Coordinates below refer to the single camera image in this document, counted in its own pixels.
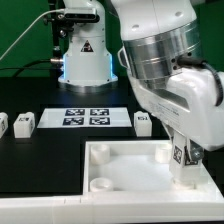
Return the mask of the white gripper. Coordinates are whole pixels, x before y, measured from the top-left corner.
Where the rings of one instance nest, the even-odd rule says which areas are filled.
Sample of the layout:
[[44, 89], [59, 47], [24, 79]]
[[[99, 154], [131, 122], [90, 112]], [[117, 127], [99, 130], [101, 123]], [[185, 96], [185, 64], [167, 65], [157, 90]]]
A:
[[164, 89], [150, 89], [131, 74], [128, 78], [139, 105], [189, 139], [187, 152], [191, 162], [202, 160], [204, 149], [224, 147], [224, 100], [215, 105], [217, 90], [208, 70], [183, 68], [168, 79]]

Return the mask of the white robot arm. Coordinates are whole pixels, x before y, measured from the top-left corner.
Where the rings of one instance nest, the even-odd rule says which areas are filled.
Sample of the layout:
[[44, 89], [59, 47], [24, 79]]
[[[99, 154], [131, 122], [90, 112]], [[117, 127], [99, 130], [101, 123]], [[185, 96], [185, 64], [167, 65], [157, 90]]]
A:
[[157, 117], [177, 163], [224, 146], [224, 73], [201, 59], [193, 0], [64, 0], [69, 48], [59, 83], [85, 90], [116, 82], [105, 48], [105, 12], [119, 18], [121, 64], [136, 99]]

